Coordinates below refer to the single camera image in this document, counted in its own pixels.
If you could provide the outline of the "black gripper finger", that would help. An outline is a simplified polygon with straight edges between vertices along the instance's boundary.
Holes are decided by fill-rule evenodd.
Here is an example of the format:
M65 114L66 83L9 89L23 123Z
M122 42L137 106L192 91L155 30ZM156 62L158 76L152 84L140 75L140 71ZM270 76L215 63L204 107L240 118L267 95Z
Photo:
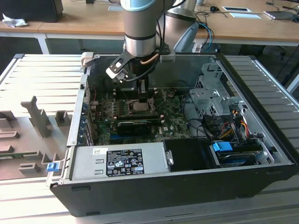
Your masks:
M149 97L149 79L142 78L137 80L137 89L139 102L146 102Z

